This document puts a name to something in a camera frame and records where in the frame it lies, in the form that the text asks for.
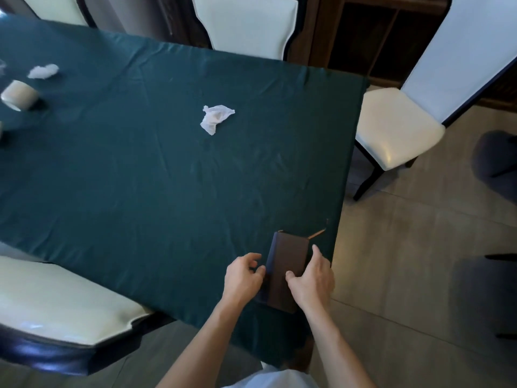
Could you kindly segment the person's right hand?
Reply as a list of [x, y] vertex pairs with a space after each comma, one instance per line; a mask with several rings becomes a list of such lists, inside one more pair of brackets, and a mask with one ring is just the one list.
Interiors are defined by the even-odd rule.
[[327, 313], [334, 290], [334, 274], [330, 261], [322, 255], [316, 245], [312, 246], [312, 257], [304, 273], [297, 277], [298, 289], [291, 293], [307, 319]]

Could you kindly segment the person's left hand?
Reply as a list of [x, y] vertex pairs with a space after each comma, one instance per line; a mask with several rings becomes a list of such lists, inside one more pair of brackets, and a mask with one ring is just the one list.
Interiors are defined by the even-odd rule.
[[261, 258], [262, 254], [251, 252], [236, 257], [227, 267], [220, 302], [224, 307], [241, 311], [255, 297], [262, 284], [253, 283], [253, 274]]

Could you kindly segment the dark brown leather wallet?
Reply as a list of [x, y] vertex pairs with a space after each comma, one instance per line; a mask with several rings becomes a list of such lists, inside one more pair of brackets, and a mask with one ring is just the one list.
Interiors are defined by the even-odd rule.
[[304, 273], [309, 258], [310, 241], [324, 232], [325, 229], [322, 229], [308, 237], [283, 231], [274, 234], [265, 265], [266, 274], [255, 296], [258, 303], [289, 314], [294, 314], [298, 310], [285, 274], [288, 271], [293, 272], [295, 276]]

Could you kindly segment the person's right forearm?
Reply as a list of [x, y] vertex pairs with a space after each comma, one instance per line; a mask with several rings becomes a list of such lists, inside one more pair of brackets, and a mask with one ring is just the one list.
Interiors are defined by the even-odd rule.
[[376, 388], [331, 315], [320, 304], [302, 308], [311, 327], [329, 388]]

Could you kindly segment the person's left forearm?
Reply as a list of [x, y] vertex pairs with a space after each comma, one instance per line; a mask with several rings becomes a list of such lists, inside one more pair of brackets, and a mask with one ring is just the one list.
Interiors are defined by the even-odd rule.
[[215, 388], [232, 332], [243, 310], [236, 300], [218, 302], [156, 388]]

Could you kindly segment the person's white shirt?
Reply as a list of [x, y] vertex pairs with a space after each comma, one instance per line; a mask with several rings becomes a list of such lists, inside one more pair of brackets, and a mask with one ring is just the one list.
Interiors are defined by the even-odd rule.
[[262, 370], [222, 388], [319, 388], [307, 373], [293, 369], [277, 369], [264, 364]]

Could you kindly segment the dark green tablecloth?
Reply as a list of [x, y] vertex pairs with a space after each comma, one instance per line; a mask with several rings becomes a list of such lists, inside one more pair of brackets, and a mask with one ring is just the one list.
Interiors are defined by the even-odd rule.
[[[0, 60], [43, 102], [0, 101], [5, 244], [196, 328], [276, 231], [333, 258], [365, 78], [19, 15]], [[210, 136], [204, 105], [235, 114]]]

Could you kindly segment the crumpled white tissue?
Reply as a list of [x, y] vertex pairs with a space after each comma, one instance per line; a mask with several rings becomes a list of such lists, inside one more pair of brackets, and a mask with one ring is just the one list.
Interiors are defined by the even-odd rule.
[[203, 112], [205, 115], [200, 125], [210, 136], [213, 136], [216, 133], [217, 125], [235, 114], [235, 110], [224, 105], [216, 105], [212, 107], [204, 105]]
[[44, 66], [38, 65], [29, 71], [27, 77], [29, 79], [49, 79], [50, 77], [55, 76], [59, 70], [59, 67], [55, 64], [47, 64]]

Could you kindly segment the cream cushioned dark-framed chair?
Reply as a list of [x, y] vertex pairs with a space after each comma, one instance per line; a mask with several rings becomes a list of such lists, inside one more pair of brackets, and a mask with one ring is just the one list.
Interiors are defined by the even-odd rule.
[[303, 30], [307, 0], [192, 0], [216, 51], [286, 61]]
[[0, 359], [90, 376], [175, 320], [58, 265], [0, 255]]
[[517, 61], [517, 0], [449, 0], [402, 87], [365, 93], [355, 146], [373, 165], [354, 201], [387, 171], [411, 167]]
[[0, 12], [97, 28], [86, 0], [0, 0]]

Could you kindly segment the dark wooden shelf cabinet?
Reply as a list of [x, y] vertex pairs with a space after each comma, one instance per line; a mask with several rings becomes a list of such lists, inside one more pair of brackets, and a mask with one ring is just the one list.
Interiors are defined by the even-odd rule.
[[[401, 88], [448, 11], [449, 0], [308, 0], [288, 60]], [[474, 102], [517, 112], [517, 61]]]

